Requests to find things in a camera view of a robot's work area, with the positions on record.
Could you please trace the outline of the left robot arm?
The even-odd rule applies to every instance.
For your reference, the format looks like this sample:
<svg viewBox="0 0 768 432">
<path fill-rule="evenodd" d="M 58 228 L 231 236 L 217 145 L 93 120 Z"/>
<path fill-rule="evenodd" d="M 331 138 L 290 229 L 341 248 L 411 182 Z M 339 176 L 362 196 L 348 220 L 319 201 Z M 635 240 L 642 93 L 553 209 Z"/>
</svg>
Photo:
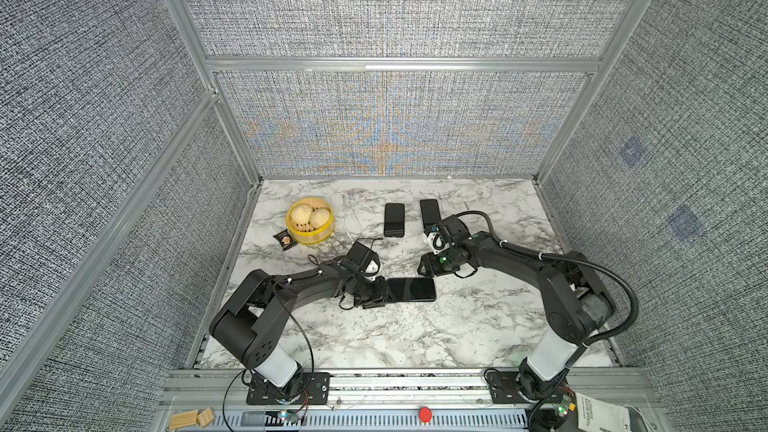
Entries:
<svg viewBox="0 0 768 432">
<path fill-rule="evenodd" d="M 315 301 L 353 297 L 355 307 L 375 308 L 388 299 L 383 277 L 371 278 L 331 261 L 292 275 L 250 272 L 215 314 L 209 334 L 256 376 L 285 396 L 308 387 L 302 366 L 279 346 L 293 311 Z"/>
</svg>

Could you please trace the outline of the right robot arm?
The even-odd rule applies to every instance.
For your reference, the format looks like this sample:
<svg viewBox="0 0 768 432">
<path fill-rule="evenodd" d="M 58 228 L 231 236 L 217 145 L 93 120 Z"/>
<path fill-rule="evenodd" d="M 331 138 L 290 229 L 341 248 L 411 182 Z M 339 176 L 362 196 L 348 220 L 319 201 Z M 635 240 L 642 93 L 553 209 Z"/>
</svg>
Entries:
<svg viewBox="0 0 768 432">
<path fill-rule="evenodd" d="M 576 254 L 551 256 L 496 240 L 478 232 L 422 256 L 417 272 L 425 277 L 492 269 L 538 289 L 547 328 L 534 351 L 519 365 L 519 394 L 542 400 L 564 382 L 570 368 L 589 347 L 588 340 L 615 312 L 615 303 L 597 273 Z"/>
</svg>

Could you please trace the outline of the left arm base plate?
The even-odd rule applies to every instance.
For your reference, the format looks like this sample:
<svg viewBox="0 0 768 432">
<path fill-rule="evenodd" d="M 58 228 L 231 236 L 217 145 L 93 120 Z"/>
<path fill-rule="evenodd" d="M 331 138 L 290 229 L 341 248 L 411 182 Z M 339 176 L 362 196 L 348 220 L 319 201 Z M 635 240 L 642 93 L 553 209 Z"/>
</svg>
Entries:
<svg viewBox="0 0 768 432">
<path fill-rule="evenodd" d="M 325 372 L 305 372 L 295 375 L 288 383 L 278 387 L 266 377 L 255 373 L 250 380 L 246 397 L 249 406 L 298 407 L 300 405 L 326 405 L 330 392 L 331 375 Z"/>
</svg>

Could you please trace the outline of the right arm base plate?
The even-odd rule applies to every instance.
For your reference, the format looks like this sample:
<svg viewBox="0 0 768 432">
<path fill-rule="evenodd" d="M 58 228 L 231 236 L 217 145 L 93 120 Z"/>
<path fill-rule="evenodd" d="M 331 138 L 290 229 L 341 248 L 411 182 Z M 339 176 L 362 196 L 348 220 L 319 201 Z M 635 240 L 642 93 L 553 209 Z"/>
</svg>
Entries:
<svg viewBox="0 0 768 432">
<path fill-rule="evenodd" d="M 544 381 L 533 372 L 488 368 L 482 376 L 494 404 L 535 404 L 544 399 L 551 401 L 559 390 L 557 378 Z"/>
</svg>

